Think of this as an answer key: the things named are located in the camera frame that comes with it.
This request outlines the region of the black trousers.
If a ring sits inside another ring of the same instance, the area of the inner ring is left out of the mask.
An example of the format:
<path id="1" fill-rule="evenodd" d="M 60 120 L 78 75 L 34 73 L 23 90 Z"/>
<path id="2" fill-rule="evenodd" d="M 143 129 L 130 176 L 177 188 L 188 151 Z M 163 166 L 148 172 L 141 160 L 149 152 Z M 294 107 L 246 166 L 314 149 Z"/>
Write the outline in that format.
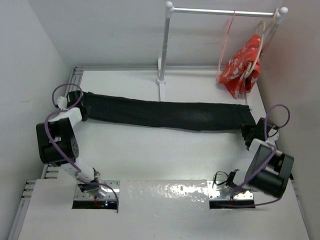
<path id="1" fill-rule="evenodd" d="M 204 102 L 161 102 L 83 93 L 93 120 L 187 131 L 231 131 L 255 125 L 247 105 Z"/>

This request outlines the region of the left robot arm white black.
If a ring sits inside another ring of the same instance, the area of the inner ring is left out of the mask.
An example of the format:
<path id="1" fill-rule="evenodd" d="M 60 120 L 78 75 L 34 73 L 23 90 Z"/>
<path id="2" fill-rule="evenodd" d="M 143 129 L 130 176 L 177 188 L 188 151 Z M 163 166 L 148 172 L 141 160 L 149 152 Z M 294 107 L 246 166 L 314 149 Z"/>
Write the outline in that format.
<path id="1" fill-rule="evenodd" d="M 100 191 L 100 174 L 79 158 L 80 150 L 74 127 L 86 121 L 89 109 L 81 102 L 80 90 L 70 91 L 59 97 L 58 114 L 35 127 L 40 160 L 44 164 L 60 167 L 73 177 L 81 192 L 97 196 Z"/>

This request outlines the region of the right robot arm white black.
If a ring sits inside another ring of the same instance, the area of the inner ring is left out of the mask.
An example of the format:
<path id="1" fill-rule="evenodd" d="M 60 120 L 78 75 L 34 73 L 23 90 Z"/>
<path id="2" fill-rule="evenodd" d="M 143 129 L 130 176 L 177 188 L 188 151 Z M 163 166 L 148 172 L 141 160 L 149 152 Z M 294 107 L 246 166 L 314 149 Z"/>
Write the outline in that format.
<path id="1" fill-rule="evenodd" d="M 246 149 L 253 154 L 244 183 L 235 183 L 239 169 L 230 173 L 218 171 L 213 181 L 207 183 L 209 198 L 215 201 L 252 199 L 254 191 L 281 198 L 290 179 L 294 158 L 275 145 L 280 128 L 263 117 L 255 125 L 242 126 Z"/>

